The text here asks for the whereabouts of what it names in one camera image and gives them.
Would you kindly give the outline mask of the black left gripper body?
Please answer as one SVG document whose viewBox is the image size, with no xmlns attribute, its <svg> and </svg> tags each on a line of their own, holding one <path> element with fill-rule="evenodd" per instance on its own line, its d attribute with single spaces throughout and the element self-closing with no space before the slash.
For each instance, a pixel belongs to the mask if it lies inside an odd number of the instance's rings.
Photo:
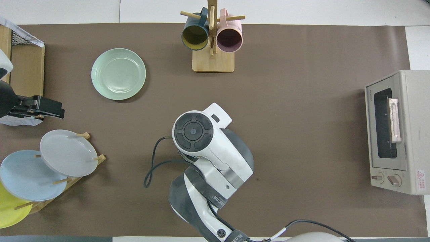
<svg viewBox="0 0 430 242">
<path fill-rule="evenodd" d="M 16 117 L 51 116 L 63 119 L 65 110 L 62 103 L 41 95 L 24 97 L 19 95 L 19 104 L 14 107 Z"/>
</svg>

